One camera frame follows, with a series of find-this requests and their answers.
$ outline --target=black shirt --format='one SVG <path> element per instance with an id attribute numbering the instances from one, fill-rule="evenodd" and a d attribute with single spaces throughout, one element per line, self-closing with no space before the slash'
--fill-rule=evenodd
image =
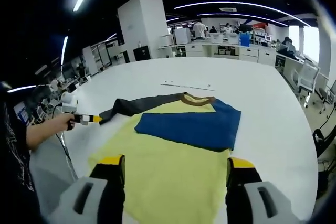
<path id="1" fill-rule="evenodd" d="M 29 171 L 30 153 L 26 144 L 26 126 L 13 109 L 0 100 L 0 151 L 2 188 L 5 193 L 4 223 L 42 223 L 35 187 Z"/>

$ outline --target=human hand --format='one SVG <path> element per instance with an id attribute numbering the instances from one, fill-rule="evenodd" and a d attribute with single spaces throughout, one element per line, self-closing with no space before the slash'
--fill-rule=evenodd
<path id="1" fill-rule="evenodd" d="M 50 122 L 52 123 L 52 126 L 57 130 L 57 132 L 68 130 L 69 121 L 70 121 L 71 127 L 74 128 L 75 127 L 75 117 L 71 113 L 62 113 L 50 120 Z"/>

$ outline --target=person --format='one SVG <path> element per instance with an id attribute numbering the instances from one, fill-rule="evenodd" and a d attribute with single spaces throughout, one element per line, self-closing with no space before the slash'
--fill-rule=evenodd
<path id="1" fill-rule="evenodd" d="M 204 39 L 206 35 L 206 26 L 198 21 L 193 28 L 196 39 Z"/>
<path id="2" fill-rule="evenodd" d="M 211 29 L 210 29 L 210 33 L 211 33 L 211 34 L 216 34 L 216 33 L 217 33 L 217 30 L 215 29 L 214 26 L 211 27 Z"/>
<path id="3" fill-rule="evenodd" d="M 174 27 L 174 26 L 173 26 L 172 29 L 170 30 L 170 34 L 173 35 L 173 36 L 175 35 L 175 27 Z"/>
<path id="4" fill-rule="evenodd" d="M 85 67 L 83 63 L 78 64 L 76 70 L 78 71 L 80 78 L 85 77 Z"/>
<path id="5" fill-rule="evenodd" d="M 225 34 L 231 34 L 232 33 L 232 28 L 229 23 L 226 23 L 224 27 Z"/>
<path id="6" fill-rule="evenodd" d="M 2 157 L 2 185 L 5 193 L 6 223 L 45 223 L 39 211 L 39 202 L 29 171 L 29 151 L 52 135 L 75 126 L 73 114 L 60 114 L 38 125 L 26 127 L 7 105 L 7 91 L 0 85 L 0 145 Z"/>
<path id="7" fill-rule="evenodd" d="M 285 39 L 283 40 L 282 44 L 283 44 L 283 45 L 285 45 L 285 44 L 286 44 L 286 42 L 288 42 L 289 40 L 290 40 L 290 38 L 289 38 L 289 37 L 285 37 Z"/>

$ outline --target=blue container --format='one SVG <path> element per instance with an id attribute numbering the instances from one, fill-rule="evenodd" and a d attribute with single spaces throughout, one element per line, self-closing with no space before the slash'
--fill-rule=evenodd
<path id="1" fill-rule="evenodd" d="M 250 46 L 250 34 L 240 34 L 240 44 L 245 47 Z"/>

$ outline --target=window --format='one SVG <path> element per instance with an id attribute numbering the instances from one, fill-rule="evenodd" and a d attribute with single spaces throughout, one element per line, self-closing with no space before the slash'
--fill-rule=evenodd
<path id="1" fill-rule="evenodd" d="M 320 57 L 319 29 L 305 26 L 303 36 L 303 53 L 318 63 Z"/>
<path id="2" fill-rule="evenodd" d="M 293 40 L 293 46 L 295 46 L 295 50 L 299 51 L 300 48 L 299 26 L 289 26 L 289 38 Z"/>

